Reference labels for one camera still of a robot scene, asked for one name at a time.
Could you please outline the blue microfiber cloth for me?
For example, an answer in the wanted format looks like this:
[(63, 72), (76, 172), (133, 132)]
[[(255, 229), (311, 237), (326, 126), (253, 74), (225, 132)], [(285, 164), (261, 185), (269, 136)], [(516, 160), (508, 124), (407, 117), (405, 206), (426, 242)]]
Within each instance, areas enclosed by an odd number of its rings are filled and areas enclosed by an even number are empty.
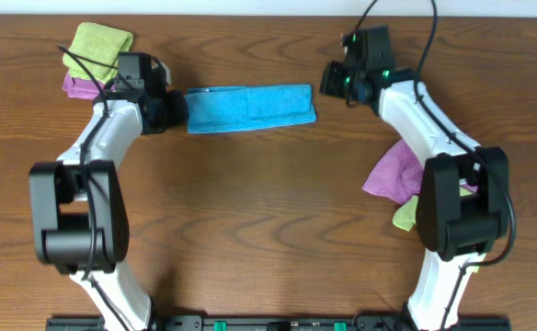
[(308, 84), (191, 88), (185, 99), (191, 134), (256, 131), (317, 120)]

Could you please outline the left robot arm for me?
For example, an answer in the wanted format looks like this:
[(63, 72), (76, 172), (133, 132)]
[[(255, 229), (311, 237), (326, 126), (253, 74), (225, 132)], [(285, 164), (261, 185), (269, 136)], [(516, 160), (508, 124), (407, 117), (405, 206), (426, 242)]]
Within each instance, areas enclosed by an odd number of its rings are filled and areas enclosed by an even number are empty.
[(74, 144), (53, 162), (29, 171), (33, 237), (38, 260), (68, 276), (101, 313), (103, 330), (152, 330), (150, 296), (126, 259), (130, 229), (118, 169), (140, 136), (183, 122), (178, 90), (161, 96), (110, 91), (96, 100)]

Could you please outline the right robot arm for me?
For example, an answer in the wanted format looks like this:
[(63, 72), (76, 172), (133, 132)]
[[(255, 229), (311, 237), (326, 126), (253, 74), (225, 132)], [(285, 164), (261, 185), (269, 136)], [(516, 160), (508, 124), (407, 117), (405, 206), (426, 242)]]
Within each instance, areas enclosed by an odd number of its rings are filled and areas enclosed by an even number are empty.
[(508, 158), (458, 129), (417, 74), (390, 64), (331, 62), (322, 94), (369, 105), (423, 167), (416, 209), (425, 256), (398, 330), (464, 330), (458, 306), (474, 269), (501, 262), (513, 246)]

